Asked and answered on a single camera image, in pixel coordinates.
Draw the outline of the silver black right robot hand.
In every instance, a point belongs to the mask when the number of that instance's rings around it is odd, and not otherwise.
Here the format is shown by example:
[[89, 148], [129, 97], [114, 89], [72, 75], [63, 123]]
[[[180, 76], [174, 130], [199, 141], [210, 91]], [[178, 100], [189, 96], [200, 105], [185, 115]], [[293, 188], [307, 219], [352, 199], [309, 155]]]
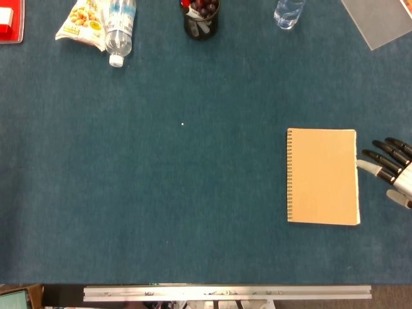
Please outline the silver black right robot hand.
[[370, 149], [362, 154], [373, 160], [357, 160], [357, 167], [390, 184], [393, 189], [386, 196], [395, 203], [412, 210], [412, 145], [397, 138], [387, 137], [385, 141], [374, 140], [372, 144], [390, 158]]

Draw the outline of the tan spiral notebook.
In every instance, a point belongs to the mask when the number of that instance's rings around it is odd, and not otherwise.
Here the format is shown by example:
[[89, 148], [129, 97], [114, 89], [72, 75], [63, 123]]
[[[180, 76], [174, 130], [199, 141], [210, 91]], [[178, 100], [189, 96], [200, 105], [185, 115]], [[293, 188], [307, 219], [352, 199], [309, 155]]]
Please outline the tan spiral notebook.
[[354, 129], [286, 132], [287, 220], [356, 226], [361, 222]]

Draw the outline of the labelled water bottle white cap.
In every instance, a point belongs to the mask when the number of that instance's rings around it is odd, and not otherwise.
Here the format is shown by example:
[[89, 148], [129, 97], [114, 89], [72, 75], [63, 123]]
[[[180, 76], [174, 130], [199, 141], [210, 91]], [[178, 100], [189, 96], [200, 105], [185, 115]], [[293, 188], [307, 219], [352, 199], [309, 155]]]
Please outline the labelled water bottle white cap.
[[109, 64], [121, 68], [131, 53], [136, 0], [110, 0], [106, 21]]

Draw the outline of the clear drinking glass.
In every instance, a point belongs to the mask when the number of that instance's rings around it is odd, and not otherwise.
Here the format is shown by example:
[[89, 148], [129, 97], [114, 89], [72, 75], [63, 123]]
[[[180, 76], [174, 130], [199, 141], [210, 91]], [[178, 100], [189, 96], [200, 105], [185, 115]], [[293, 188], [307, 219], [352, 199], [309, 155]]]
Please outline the clear drinking glass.
[[306, 0], [279, 0], [274, 10], [274, 20], [283, 30], [292, 29], [298, 22]]

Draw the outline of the black mesh pen holder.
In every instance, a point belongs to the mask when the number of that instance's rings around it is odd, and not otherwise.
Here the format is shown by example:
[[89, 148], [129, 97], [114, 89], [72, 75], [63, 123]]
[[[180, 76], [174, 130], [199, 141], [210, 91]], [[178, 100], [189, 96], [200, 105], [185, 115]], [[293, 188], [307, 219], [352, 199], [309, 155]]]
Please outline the black mesh pen holder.
[[192, 33], [191, 33], [189, 25], [188, 25], [189, 17], [186, 16], [183, 13], [181, 4], [180, 4], [180, 10], [183, 14], [183, 27], [184, 27], [184, 30], [190, 38], [192, 38], [194, 40], [197, 40], [197, 41], [205, 41], [205, 40], [210, 39], [211, 37], [213, 37], [216, 34], [216, 32], [218, 31], [218, 26], [219, 26], [218, 16], [219, 16], [220, 5], [219, 5], [219, 8], [218, 8], [217, 12], [213, 16], [211, 16], [209, 18], [203, 18], [203, 20], [209, 25], [210, 33], [209, 34], [204, 34], [202, 32], [202, 30], [200, 28], [198, 28], [198, 31], [199, 31], [199, 36], [198, 37], [193, 37], [192, 36]]

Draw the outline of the dark red grape bunch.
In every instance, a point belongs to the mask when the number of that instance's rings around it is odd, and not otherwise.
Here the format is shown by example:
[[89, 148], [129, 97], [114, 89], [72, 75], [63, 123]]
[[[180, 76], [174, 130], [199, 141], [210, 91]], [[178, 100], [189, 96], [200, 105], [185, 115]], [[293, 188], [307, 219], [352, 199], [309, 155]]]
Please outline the dark red grape bunch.
[[220, 5], [220, 0], [190, 0], [191, 8], [202, 18], [213, 16]]

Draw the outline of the red capped white marker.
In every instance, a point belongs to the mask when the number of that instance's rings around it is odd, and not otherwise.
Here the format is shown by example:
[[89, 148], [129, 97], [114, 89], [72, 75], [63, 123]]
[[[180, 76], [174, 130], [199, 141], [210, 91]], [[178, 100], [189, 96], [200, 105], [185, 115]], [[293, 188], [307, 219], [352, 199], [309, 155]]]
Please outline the red capped white marker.
[[198, 28], [202, 30], [204, 34], [210, 33], [209, 25], [198, 15], [198, 12], [191, 8], [190, 0], [180, 0], [180, 4], [183, 13], [197, 23]]

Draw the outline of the blue felt table cloth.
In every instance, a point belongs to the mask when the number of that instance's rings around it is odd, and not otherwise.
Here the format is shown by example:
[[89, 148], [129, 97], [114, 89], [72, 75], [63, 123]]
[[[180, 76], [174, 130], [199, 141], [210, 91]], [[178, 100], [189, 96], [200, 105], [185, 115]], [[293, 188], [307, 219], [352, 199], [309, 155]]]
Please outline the blue felt table cloth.
[[411, 284], [412, 211], [361, 171], [361, 223], [288, 222], [286, 131], [412, 144], [412, 33], [370, 50], [341, 0], [221, 0], [207, 41], [138, 0], [123, 67], [26, 0], [0, 45], [0, 283]]

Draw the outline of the peanut snack bag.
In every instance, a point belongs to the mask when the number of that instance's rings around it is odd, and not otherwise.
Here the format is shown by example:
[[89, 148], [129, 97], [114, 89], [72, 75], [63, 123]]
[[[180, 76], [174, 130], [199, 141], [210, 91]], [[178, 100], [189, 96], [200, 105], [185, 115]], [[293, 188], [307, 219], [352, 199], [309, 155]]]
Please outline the peanut snack bag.
[[106, 50], [106, 22], [109, 0], [77, 0], [55, 40], [71, 39]]

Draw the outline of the teal screen device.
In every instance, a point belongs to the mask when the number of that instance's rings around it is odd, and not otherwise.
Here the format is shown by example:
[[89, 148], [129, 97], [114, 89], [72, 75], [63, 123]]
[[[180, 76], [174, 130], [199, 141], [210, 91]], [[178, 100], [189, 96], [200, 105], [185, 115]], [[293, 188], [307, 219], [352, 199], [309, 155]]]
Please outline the teal screen device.
[[24, 290], [0, 295], [0, 309], [28, 309]]

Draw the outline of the red stamp pad tray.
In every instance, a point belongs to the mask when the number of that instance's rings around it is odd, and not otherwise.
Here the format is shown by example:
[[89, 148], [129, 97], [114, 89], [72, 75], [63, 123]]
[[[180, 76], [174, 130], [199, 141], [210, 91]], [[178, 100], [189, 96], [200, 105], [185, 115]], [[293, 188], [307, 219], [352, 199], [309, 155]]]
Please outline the red stamp pad tray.
[[25, 0], [0, 0], [0, 7], [10, 7], [14, 11], [12, 28], [0, 33], [0, 44], [19, 44], [24, 36]]

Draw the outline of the red and white small box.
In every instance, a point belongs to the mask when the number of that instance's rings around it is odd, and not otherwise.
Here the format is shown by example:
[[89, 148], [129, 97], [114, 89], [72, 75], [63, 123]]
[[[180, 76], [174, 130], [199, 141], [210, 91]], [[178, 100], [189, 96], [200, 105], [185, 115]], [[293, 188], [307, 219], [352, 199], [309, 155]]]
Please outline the red and white small box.
[[10, 7], [0, 7], [0, 33], [7, 33], [12, 28], [14, 11]]

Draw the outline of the aluminium profile rail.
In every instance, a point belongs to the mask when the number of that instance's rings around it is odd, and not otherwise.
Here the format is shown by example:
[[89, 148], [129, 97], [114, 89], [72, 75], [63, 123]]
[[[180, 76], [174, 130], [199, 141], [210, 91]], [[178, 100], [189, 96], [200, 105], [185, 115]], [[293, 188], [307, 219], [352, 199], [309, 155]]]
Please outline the aluminium profile rail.
[[83, 301], [220, 301], [371, 299], [370, 285], [142, 285], [87, 286]]

